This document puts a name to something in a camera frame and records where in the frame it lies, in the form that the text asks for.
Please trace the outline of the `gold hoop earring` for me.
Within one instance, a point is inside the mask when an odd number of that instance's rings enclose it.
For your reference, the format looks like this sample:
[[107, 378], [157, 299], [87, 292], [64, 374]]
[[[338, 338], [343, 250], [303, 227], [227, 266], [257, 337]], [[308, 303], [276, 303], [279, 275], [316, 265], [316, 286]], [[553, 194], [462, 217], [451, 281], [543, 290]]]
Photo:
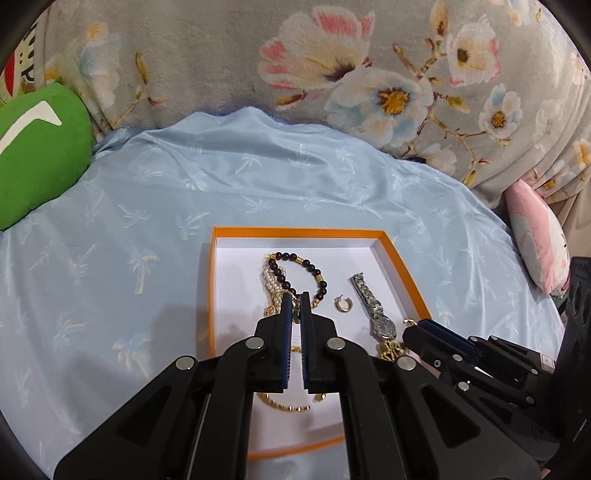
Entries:
[[353, 309], [353, 300], [349, 297], [338, 296], [334, 301], [335, 309], [341, 313], [349, 313]]

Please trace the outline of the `gold wrist watch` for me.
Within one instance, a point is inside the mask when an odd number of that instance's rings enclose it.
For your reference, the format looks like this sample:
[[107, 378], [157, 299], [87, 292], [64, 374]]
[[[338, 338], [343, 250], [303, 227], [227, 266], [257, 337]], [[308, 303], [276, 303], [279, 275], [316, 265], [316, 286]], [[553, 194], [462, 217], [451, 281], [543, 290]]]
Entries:
[[399, 358], [408, 356], [409, 350], [402, 342], [385, 340], [378, 346], [378, 357], [382, 360], [396, 362]]

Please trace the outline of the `pink white pillow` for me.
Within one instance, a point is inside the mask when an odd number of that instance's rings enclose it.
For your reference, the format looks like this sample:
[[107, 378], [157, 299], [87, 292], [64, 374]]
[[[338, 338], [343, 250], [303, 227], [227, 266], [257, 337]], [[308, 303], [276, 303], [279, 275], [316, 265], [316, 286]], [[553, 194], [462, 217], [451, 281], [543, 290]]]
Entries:
[[523, 180], [504, 194], [511, 229], [533, 282], [547, 295], [569, 285], [570, 254], [564, 231], [547, 203]]

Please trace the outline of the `grey floral blanket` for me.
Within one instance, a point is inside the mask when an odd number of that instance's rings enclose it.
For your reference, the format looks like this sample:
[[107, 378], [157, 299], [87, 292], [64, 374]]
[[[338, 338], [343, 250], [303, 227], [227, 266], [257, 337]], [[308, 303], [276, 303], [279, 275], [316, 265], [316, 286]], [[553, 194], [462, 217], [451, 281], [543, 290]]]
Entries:
[[253, 106], [419, 156], [496, 205], [590, 180], [590, 72], [537, 1], [57, 1], [35, 80], [95, 130]]

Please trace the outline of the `green plush cushion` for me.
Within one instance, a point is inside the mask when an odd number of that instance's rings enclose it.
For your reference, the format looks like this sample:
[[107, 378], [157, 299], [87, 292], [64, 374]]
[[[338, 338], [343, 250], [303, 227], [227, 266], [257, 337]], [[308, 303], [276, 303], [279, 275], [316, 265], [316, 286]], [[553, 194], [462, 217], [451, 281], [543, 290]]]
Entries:
[[1, 228], [13, 226], [73, 186], [90, 164], [90, 116], [53, 83], [1, 108]]

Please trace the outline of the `light blue palm sheet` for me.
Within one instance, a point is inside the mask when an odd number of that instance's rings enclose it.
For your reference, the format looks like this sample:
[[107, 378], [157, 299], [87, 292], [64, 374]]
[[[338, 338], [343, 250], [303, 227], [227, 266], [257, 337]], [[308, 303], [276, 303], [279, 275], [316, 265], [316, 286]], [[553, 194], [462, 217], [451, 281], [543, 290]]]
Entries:
[[[349, 278], [387, 315], [414, 313], [375, 231], [428, 315], [555, 356], [563, 329], [505, 223], [464, 185], [322, 126], [256, 109], [123, 129], [73, 188], [1, 235], [1, 410], [45, 474], [183, 354], [252, 335], [263, 263], [292, 251], [322, 271], [318, 313], [377, 350]], [[341, 313], [335, 298], [353, 300]]]

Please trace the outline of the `colourful cartoon bedsheet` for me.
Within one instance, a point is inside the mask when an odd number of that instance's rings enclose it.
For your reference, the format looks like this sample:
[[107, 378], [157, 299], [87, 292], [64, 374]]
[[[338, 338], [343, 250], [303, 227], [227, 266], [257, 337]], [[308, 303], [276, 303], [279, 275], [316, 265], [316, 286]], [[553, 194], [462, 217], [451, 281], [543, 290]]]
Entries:
[[28, 28], [1, 73], [1, 106], [36, 90], [35, 42], [38, 24], [46, 17], [43, 11]]

